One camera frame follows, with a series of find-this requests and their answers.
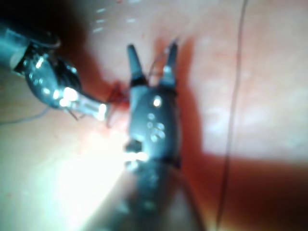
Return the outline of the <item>right arm needle driver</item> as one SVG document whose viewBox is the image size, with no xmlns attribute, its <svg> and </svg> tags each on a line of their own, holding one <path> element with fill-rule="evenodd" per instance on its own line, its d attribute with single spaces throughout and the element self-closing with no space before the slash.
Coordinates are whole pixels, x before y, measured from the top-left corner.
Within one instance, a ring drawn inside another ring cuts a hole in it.
<svg viewBox="0 0 308 231">
<path fill-rule="evenodd" d="M 127 153 L 180 167 L 181 128 L 177 92 L 163 86 L 130 89 Z"/>
</svg>

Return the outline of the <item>left arm needle driver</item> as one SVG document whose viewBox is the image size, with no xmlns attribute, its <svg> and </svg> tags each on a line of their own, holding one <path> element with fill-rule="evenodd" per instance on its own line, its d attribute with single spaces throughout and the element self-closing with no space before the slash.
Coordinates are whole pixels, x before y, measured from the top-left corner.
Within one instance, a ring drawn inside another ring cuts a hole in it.
<svg viewBox="0 0 308 231">
<path fill-rule="evenodd" d="M 76 68 L 56 50 L 30 45 L 14 70 L 23 76 L 31 92 L 51 108 L 60 108 L 66 87 L 81 91 Z"/>
</svg>

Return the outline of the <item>right arm needle driver jaw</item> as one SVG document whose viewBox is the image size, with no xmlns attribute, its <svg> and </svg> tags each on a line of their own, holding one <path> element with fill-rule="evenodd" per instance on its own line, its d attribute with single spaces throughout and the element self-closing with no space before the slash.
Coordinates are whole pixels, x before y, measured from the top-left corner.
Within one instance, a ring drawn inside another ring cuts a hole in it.
<svg viewBox="0 0 308 231">
<path fill-rule="evenodd" d="M 163 67 L 163 73 L 159 80 L 160 86 L 165 86 L 171 89 L 175 89 L 177 85 L 176 80 L 176 66 L 178 55 L 178 39 L 174 39 L 164 50 L 166 55 L 166 63 Z"/>
<path fill-rule="evenodd" d="M 139 57 L 135 49 L 135 46 L 133 44 L 129 44 L 127 46 L 127 53 L 128 53 L 128 60 L 129 60 L 130 74 L 131 74 L 130 85 L 131 86 L 146 85 L 146 78 L 142 71 L 142 66 L 139 61 Z"/>
</svg>

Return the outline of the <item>left arm needle driver jaw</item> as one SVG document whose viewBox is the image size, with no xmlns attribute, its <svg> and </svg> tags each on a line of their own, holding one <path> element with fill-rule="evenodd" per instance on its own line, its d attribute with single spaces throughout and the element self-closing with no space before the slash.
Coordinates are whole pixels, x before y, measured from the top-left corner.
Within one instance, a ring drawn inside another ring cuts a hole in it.
<svg viewBox="0 0 308 231">
<path fill-rule="evenodd" d="M 61 91 L 59 105 L 67 111 L 92 116 L 104 121 L 108 112 L 108 103 L 100 102 L 73 88 L 64 88 Z"/>
</svg>

